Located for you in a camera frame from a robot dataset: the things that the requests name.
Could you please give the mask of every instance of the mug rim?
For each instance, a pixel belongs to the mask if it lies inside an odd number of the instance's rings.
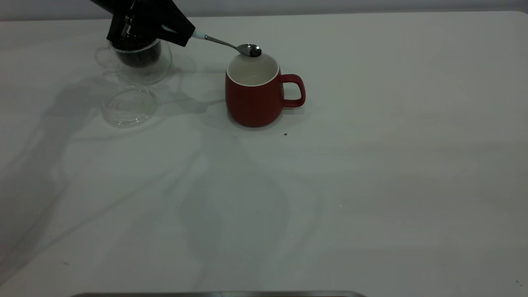
[[[158,42],[160,42],[161,39],[159,38],[156,38],[156,40],[154,40],[151,44],[147,45],[146,47],[144,48],[140,48],[138,50],[131,50],[131,51],[125,51],[125,50],[120,50],[120,49],[117,49],[111,41],[108,41],[108,44],[110,44],[110,46],[112,47],[113,50],[115,50],[116,52],[120,52],[120,53],[135,53],[135,52],[140,52],[140,51],[144,51],[144,50],[148,50],[149,48],[155,46]]]
[[[262,55],[266,55],[268,57],[270,57],[274,62],[275,62],[275,65],[277,65],[277,72],[275,73],[275,75],[269,79],[268,81],[264,82],[264,83],[261,83],[259,85],[244,85],[242,83],[239,83],[237,81],[235,81],[234,79],[231,78],[231,76],[229,75],[229,66],[231,65],[231,63],[237,59],[238,57],[243,57],[242,54],[239,54],[239,55],[236,55],[233,57],[233,59],[231,59],[231,61],[229,61],[228,63],[228,66],[225,68],[225,74],[228,76],[229,80],[231,80],[232,82],[236,83],[237,85],[239,86],[243,86],[243,87],[248,87],[248,88],[254,88],[254,87],[261,87],[261,86],[264,86],[264,85],[267,85],[268,83],[272,82],[278,75],[279,75],[279,72],[280,72],[280,65],[279,65],[279,62],[277,62],[277,60],[275,60],[275,58],[273,58],[272,56],[268,55],[268,54],[261,54]]]

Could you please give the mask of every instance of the metal spoon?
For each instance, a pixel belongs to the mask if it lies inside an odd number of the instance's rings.
[[[167,30],[167,31],[169,31],[169,32],[176,33],[176,31],[172,30],[171,28],[169,28],[169,27],[167,27],[165,25],[162,25],[162,28]],[[216,43],[219,43],[219,44],[227,45],[228,47],[232,47],[232,48],[236,49],[239,53],[241,53],[243,55],[246,55],[248,57],[258,57],[258,56],[260,56],[262,54],[262,50],[260,49],[260,47],[258,45],[254,45],[254,44],[251,44],[251,43],[246,43],[246,44],[241,44],[238,47],[235,47],[231,43],[227,43],[225,41],[218,40],[216,38],[213,38],[211,36],[208,36],[208,35],[200,32],[198,30],[194,30],[192,37],[198,38],[198,39],[205,39],[205,40],[209,40],[209,41],[216,42]]]
[[[258,47],[258,45],[246,43],[246,44],[241,44],[238,47],[235,47],[232,44],[229,44],[225,41],[218,40],[208,35],[206,35],[204,39],[212,41],[212,42],[216,42],[219,44],[227,45],[228,47],[232,47],[236,49],[239,53],[246,55],[248,57],[258,57],[262,54],[262,50],[260,49],[260,47]]]

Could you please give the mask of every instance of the robotic arm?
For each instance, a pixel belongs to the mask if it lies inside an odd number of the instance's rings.
[[[172,0],[91,0],[113,16],[107,39],[119,44],[129,35],[160,38],[182,47],[195,27]]]

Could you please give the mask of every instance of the loose tea leaves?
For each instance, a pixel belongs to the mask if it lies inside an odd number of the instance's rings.
[[[125,51],[116,51],[121,62],[134,68],[144,68],[154,64],[162,52],[161,43],[156,38],[141,36],[127,36],[119,44],[113,46],[118,50]]]

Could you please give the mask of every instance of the wall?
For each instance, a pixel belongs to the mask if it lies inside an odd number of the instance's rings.
[[[0,20],[107,18],[89,0],[0,0]],[[496,10],[526,0],[176,0],[187,16],[277,15],[392,10]]]

